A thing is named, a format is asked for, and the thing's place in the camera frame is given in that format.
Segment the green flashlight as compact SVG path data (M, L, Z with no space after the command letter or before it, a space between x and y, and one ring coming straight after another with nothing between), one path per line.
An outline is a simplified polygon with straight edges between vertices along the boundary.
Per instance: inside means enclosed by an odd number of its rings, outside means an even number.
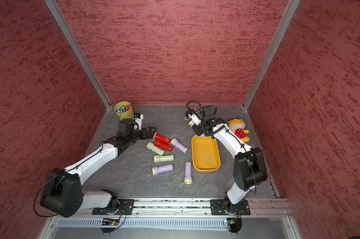
M152 152L154 152L155 154L159 155L159 156L163 156L165 154L165 152L160 149L159 147L155 146L154 143L149 142L147 144L147 149L151 150Z
M173 155L155 155L154 163L174 161Z

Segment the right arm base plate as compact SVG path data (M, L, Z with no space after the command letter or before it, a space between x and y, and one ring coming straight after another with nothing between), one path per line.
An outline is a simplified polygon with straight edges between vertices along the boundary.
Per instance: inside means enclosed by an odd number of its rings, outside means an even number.
M214 216L248 216L251 214L249 203L243 200L238 204L232 204L227 198L210 200L211 214Z

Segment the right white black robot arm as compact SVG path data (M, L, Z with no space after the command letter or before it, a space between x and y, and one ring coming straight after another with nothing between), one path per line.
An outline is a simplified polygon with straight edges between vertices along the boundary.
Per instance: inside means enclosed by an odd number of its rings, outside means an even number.
M202 106L197 101L186 104L186 116L191 118L189 125L197 136L210 136L220 141L234 159L232 187L226 192L223 208L226 213L235 215L244 207L244 200L250 191L267 180L265 158L262 150L244 142L239 132L248 134L244 121L238 118L217 118L216 106Z

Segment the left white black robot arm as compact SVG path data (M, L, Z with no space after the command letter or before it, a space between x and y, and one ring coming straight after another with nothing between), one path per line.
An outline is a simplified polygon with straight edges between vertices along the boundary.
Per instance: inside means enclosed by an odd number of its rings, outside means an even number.
M156 127L142 127L138 119L123 119L115 136L82 160L64 169L49 172L38 193L40 206L68 218L78 211L99 210L106 215L122 214L118 195L110 190L83 192L84 182L101 167L114 160L138 140L154 138Z

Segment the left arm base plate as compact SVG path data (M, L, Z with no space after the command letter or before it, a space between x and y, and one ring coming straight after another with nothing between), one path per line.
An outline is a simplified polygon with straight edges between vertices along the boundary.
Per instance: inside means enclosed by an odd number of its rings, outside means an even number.
M134 199L114 199L105 208L94 208L93 215L131 215L134 207Z

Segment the yellow storage box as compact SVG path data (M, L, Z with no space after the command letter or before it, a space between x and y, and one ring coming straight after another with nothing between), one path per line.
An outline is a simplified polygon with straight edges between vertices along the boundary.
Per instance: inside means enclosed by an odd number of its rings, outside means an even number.
M218 150L217 140L210 137L193 136L192 162L198 172L209 173L218 170L221 166L221 159Z

